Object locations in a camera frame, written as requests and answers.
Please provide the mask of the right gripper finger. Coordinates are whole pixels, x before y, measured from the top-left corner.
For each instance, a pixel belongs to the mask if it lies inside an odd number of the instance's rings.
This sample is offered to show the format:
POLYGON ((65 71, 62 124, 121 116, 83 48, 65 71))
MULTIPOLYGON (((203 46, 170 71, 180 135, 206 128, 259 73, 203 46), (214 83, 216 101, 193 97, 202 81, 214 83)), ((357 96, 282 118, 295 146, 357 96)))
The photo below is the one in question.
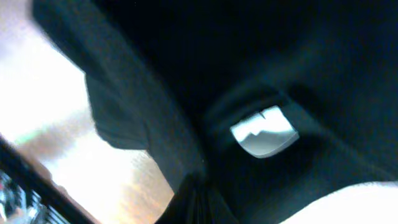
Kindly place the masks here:
POLYGON ((1 138, 1 223, 93 223, 1 138))

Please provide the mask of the black t-shirt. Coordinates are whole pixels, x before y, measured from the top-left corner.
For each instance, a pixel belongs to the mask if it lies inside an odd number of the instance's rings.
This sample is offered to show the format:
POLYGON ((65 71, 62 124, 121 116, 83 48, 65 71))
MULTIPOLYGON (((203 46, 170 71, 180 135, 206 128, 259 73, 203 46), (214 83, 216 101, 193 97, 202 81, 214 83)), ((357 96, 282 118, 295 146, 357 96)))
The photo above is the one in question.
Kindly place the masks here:
POLYGON ((281 223, 343 189, 397 213, 396 1, 34 1, 98 135, 143 149, 159 223, 281 223))

